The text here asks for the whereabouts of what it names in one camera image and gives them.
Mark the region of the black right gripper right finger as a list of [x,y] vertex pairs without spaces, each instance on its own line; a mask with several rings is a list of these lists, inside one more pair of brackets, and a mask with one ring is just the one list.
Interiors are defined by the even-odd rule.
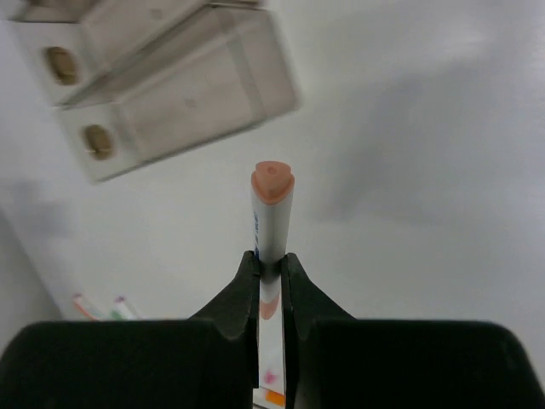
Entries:
[[357,319],[280,264],[288,408],[541,408],[519,339],[471,320]]

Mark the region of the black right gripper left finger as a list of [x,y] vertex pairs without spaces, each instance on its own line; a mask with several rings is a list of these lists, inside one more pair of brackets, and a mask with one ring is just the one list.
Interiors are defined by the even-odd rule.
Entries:
[[44,321],[1,357],[4,408],[250,408],[258,384],[259,273],[183,320]]

